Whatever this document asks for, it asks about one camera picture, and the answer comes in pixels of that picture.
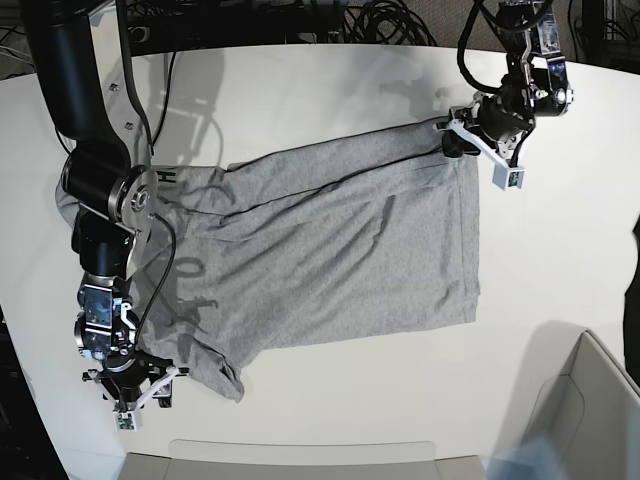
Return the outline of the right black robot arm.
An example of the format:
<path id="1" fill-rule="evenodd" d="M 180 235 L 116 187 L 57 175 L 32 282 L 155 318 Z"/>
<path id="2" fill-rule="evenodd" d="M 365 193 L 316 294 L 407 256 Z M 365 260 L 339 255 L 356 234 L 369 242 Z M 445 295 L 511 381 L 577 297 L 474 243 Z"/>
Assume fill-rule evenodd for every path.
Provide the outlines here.
<path id="1" fill-rule="evenodd" d="M 147 316 L 134 312 L 129 289 L 161 218 L 158 176 L 149 162 L 133 163 L 108 117 L 90 26 L 102 5 L 24 1 L 21 16 L 54 126 L 76 143 L 61 173 L 62 191 L 78 204 L 72 249 L 84 271 L 74 335 L 80 354 L 101 366 L 82 379 L 128 421 L 151 399 L 171 407 L 173 380 L 188 371 L 138 347 Z"/>

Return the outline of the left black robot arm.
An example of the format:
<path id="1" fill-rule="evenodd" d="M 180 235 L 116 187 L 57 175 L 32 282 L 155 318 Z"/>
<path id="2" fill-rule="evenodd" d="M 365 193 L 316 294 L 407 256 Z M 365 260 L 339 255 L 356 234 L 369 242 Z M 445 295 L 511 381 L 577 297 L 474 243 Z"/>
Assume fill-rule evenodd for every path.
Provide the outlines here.
<path id="1" fill-rule="evenodd" d="M 505 50 L 507 72 L 497 87 L 478 81 L 465 62 L 480 17 Z M 495 14 L 475 1 L 457 43 L 456 63 L 475 94 L 470 105 L 452 109 L 446 121 L 434 125 L 449 158 L 484 153 L 515 168 L 537 119 L 561 116 L 573 101 L 551 1 L 501 1 Z"/>

